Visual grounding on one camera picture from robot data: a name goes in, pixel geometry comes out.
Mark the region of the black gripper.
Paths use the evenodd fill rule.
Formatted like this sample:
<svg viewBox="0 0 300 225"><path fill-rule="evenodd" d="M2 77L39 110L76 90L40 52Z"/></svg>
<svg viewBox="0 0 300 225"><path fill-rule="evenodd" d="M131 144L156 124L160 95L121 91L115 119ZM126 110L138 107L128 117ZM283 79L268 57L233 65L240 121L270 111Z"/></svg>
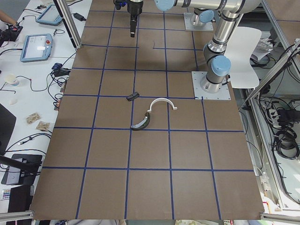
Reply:
<svg viewBox="0 0 300 225"><path fill-rule="evenodd" d="M131 14L130 37L134 38L137 26L137 15L140 15L143 11L143 0L115 0L114 5L117 10L127 6L127 11Z"/></svg>

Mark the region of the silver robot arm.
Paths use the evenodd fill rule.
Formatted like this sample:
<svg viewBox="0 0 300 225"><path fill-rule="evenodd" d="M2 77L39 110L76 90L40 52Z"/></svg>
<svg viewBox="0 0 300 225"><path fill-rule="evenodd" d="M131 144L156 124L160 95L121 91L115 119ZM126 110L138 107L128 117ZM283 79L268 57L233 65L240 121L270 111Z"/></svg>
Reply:
<svg viewBox="0 0 300 225"><path fill-rule="evenodd" d="M223 80L229 75L230 60L224 56L227 42L237 28L241 17L254 10L260 0L156 0L156 7L168 11L173 7L193 7L221 11L221 18L213 38L203 49L208 72L201 79L200 87L206 93L215 95L223 86Z"/></svg>
<svg viewBox="0 0 300 225"><path fill-rule="evenodd" d="M214 20L214 11L211 9L194 8L194 13L191 16L190 23L193 26L204 26Z"/></svg>

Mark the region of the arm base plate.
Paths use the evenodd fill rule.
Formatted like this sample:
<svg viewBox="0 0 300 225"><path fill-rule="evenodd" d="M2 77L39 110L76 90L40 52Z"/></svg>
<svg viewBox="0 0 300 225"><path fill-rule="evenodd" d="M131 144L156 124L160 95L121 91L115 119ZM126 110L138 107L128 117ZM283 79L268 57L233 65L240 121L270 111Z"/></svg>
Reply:
<svg viewBox="0 0 300 225"><path fill-rule="evenodd" d="M206 71L192 71L191 73L196 100L231 100L225 77L221 83L212 84L207 80Z"/></svg>
<svg viewBox="0 0 300 225"><path fill-rule="evenodd" d="M184 13L185 30L212 32L212 22L214 16L211 13L202 12L199 15L195 13Z"/></svg>

